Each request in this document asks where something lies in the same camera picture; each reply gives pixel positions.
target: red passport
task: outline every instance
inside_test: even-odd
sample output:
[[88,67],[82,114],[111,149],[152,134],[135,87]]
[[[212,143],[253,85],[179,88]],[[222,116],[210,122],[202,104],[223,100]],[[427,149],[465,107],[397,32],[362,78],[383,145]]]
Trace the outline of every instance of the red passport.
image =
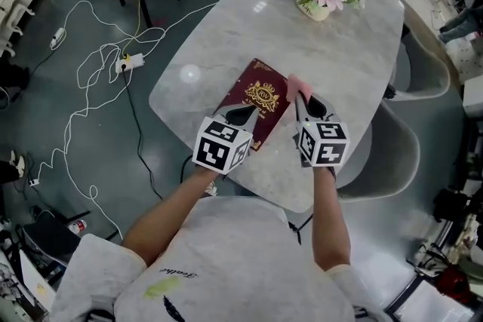
[[260,109],[251,148],[258,151],[290,105],[287,101],[287,79],[255,58],[221,101],[221,106],[244,103]]

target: marble table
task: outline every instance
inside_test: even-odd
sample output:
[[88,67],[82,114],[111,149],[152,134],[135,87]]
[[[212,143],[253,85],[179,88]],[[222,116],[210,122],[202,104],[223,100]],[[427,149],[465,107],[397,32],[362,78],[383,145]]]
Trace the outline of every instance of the marble table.
[[[349,126],[351,152],[371,123],[386,89],[404,18],[399,0],[366,0],[364,10],[333,12],[310,20],[295,0],[220,0],[174,55],[149,104],[190,148],[203,117],[211,115],[255,57],[284,76],[295,73],[331,101]],[[186,64],[200,70],[186,82]],[[312,171],[300,167],[291,137],[290,106],[258,152],[229,178],[294,212],[313,203]]]

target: flower vase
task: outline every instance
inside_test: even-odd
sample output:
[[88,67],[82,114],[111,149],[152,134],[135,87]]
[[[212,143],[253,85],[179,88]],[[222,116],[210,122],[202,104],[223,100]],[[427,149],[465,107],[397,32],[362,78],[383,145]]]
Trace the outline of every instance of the flower vase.
[[321,7],[313,0],[302,5],[299,4],[299,0],[297,0],[297,7],[310,19],[313,19],[317,22],[327,19],[331,13],[327,7]]

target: concrete floor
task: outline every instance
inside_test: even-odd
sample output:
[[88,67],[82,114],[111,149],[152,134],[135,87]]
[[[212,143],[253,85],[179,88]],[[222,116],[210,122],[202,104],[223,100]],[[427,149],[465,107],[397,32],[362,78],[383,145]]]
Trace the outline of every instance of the concrete floor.
[[[79,0],[50,0],[38,4],[36,16],[25,26],[25,35],[15,47],[17,57],[12,63],[32,68],[46,57],[51,36],[63,25],[64,18]],[[122,8],[117,0],[89,0],[98,16],[134,32],[137,4],[127,0]],[[169,26],[190,11],[217,0],[146,0],[157,26]],[[178,185],[183,160],[190,154],[159,120],[148,105],[148,96],[169,60],[206,11],[192,15],[174,27],[146,65],[137,69],[131,82],[131,94],[144,132],[144,158],[154,171],[155,184],[161,195]],[[50,161],[53,148],[63,146],[63,131],[69,115],[85,106],[84,91],[79,90],[75,72],[90,52],[107,42],[120,40],[112,27],[100,25],[87,5],[81,5],[67,24],[68,36],[63,45],[35,74],[29,89],[11,108],[0,115],[0,155],[8,157],[9,149],[35,159],[34,174],[40,161]],[[146,38],[156,38],[150,32]],[[151,44],[132,44],[129,52],[146,53]],[[93,57],[82,69],[82,83],[100,66]],[[108,84],[106,71],[91,88],[92,105],[98,105],[122,89],[119,79]],[[460,145],[463,123],[461,101],[455,90],[443,97],[414,103],[391,103],[420,139],[421,163],[413,183],[394,198],[344,204],[343,211],[352,236],[353,262],[374,286],[381,305],[389,303],[412,276],[405,263],[414,243],[431,223],[431,201],[439,189],[449,182],[451,165]],[[84,193],[95,184],[98,203],[125,232],[132,222],[158,198],[149,187],[149,175],[136,155],[137,130],[128,97],[122,94],[108,106],[93,111],[88,118],[74,118],[72,143],[68,161],[72,177]],[[97,208],[73,187],[66,173],[63,157],[57,154],[53,170],[44,169],[38,186],[44,200],[66,216],[89,209],[88,231],[107,236],[114,228]],[[38,203],[36,193],[27,189],[27,201],[10,184],[5,186],[7,212],[14,222],[29,222],[29,206]],[[229,180],[219,184],[224,195],[239,193],[241,187]],[[289,213],[289,219],[300,224],[306,214]],[[303,231],[303,246],[309,250],[309,227]]]

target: white t-shirt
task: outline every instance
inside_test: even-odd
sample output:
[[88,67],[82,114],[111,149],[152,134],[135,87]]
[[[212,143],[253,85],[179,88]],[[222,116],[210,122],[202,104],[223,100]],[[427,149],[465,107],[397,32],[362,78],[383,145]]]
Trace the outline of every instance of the white t-shirt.
[[323,272],[282,210],[243,197],[201,199],[148,268],[131,250],[85,235],[51,320],[84,321],[95,308],[117,322],[390,320],[351,266]]

